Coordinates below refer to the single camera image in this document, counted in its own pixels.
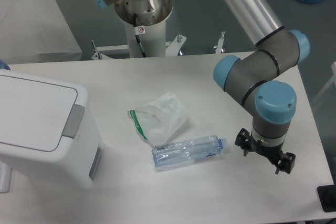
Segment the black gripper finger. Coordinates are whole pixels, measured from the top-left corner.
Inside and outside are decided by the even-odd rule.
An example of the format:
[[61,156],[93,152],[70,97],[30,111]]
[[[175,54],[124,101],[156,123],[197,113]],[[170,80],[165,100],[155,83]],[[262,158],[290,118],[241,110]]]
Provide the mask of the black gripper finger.
[[251,151],[250,133],[245,128],[242,128],[237,134],[235,145],[243,150],[244,156],[247,156],[247,154]]
[[283,153],[282,151],[274,158],[274,165],[276,167],[275,174],[285,172],[290,174],[296,161],[296,155],[293,153]]

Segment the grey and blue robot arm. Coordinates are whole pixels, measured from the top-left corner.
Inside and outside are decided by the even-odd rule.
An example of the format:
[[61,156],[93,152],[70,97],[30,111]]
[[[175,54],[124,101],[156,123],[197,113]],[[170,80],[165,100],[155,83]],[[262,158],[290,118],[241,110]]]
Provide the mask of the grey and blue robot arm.
[[[114,5],[120,18],[132,28],[129,49],[137,57],[165,54],[165,43],[154,51],[144,32],[164,21],[172,11],[171,0],[95,0],[101,8]],[[290,173],[295,155],[282,146],[296,111],[294,89],[277,80],[309,54],[307,37],[298,30],[286,30],[266,0],[224,0],[256,51],[244,59],[229,55],[214,68],[217,85],[253,118],[251,131],[242,129],[235,140],[245,154],[258,153],[278,172]]]

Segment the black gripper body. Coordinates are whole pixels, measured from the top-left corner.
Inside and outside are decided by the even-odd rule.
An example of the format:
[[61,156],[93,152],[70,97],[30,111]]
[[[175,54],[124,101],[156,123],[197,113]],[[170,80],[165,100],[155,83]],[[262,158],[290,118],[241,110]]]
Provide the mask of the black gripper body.
[[256,152],[269,159],[270,162],[279,162],[283,152],[284,136],[279,138],[262,138],[256,132],[251,132],[248,138],[248,152]]

